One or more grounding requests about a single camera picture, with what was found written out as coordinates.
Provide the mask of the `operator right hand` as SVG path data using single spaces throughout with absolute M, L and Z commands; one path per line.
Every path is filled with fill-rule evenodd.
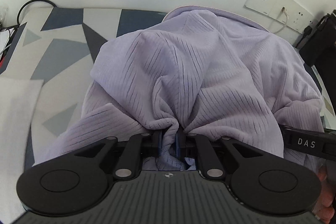
M 335 187 L 328 182 L 327 169 L 324 165 L 319 169 L 317 176 L 321 182 L 321 194 L 315 204 L 313 213 L 323 223 L 330 223 L 335 214 L 335 209 L 332 206 L 335 199 Z

